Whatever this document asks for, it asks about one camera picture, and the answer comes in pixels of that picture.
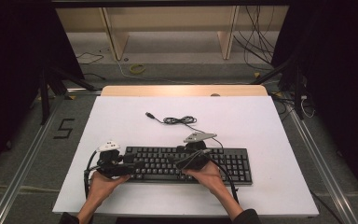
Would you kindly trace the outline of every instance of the black sleeve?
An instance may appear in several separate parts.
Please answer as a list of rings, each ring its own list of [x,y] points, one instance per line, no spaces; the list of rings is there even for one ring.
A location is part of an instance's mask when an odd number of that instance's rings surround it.
[[[79,219],[69,215],[69,213],[63,213],[60,219],[60,224],[78,224]]]
[[[254,209],[247,209],[234,218],[232,224],[261,224]]]

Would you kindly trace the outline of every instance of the black horizontal bar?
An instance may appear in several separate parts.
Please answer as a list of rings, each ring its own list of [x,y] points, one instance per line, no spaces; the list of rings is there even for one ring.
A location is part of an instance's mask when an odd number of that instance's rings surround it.
[[[218,7],[290,6],[292,0],[17,0],[28,7]]]

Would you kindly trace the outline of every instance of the white tabletop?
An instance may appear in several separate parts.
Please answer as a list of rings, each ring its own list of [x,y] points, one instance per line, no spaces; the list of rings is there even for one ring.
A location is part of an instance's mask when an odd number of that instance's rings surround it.
[[[216,133],[224,147],[246,147],[254,184],[238,187],[243,209],[260,216],[315,217],[315,206],[275,106],[268,96],[97,97],[53,212],[77,213],[85,202],[83,171],[92,152],[108,140],[126,146],[177,147],[193,131],[164,125],[149,112],[167,117],[193,116],[192,127]],[[220,147],[213,140],[207,147]],[[120,217],[226,217],[215,197],[201,185],[124,183],[97,213]]]

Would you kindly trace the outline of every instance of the spacebar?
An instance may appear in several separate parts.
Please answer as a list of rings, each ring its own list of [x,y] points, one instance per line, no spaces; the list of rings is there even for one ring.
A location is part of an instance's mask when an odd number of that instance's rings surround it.
[[[144,180],[178,180],[177,175],[144,175]]]

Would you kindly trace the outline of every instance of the keyboard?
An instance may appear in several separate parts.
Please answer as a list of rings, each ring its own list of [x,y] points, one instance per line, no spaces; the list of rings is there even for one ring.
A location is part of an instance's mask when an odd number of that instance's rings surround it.
[[[252,185],[252,174],[246,148],[208,148],[210,157],[226,169],[234,185]],[[182,174],[169,156],[185,158],[188,153],[176,147],[127,147],[126,154],[133,154],[133,162],[144,161],[144,166],[135,170],[128,180],[132,183],[198,183],[191,175]],[[223,182],[229,185],[226,175],[220,171]]]

